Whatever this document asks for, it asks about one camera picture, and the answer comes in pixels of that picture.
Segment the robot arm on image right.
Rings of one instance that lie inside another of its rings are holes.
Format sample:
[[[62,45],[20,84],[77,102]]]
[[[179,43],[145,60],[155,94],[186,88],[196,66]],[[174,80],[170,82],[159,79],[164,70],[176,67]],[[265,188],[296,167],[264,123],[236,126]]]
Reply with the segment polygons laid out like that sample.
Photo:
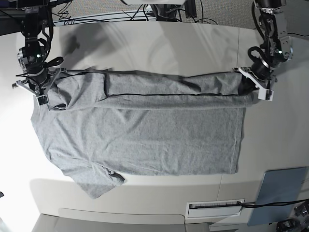
[[[283,7],[284,0],[254,0],[251,7],[255,27],[263,39],[259,46],[248,49],[248,57],[253,62],[250,67],[234,68],[247,79],[248,85],[258,91],[258,99],[272,101],[273,72],[292,59],[293,48],[287,32],[287,22]]]

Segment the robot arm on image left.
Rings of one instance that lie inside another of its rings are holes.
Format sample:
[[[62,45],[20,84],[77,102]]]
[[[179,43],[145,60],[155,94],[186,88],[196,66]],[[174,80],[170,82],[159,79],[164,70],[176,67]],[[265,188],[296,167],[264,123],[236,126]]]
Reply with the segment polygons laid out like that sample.
[[[54,36],[52,8],[69,3],[68,0],[11,0],[9,6],[24,12],[17,22],[25,37],[25,46],[17,53],[19,65],[25,79],[16,81],[12,87],[22,87],[33,94],[39,106],[49,103],[48,91],[63,72],[60,65],[63,57],[47,62]]]

